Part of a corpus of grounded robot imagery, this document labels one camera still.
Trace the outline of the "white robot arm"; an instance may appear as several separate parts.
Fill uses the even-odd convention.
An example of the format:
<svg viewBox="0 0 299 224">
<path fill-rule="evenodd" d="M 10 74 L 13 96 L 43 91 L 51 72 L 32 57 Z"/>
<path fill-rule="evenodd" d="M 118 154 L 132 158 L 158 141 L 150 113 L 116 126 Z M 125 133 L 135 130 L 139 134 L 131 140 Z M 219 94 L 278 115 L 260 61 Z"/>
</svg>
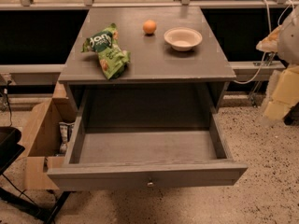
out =
<svg viewBox="0 0 299 224">
<path fill-rule="evenodd" d="M 265 123 L 283 121 L 299 103 L 299 7 L 261 40 L 256 49 L 274 52 L 289 64 L 282 72 L 277 70 L 273 72 L 262 104 L 262 117 Z"/>
</svg>

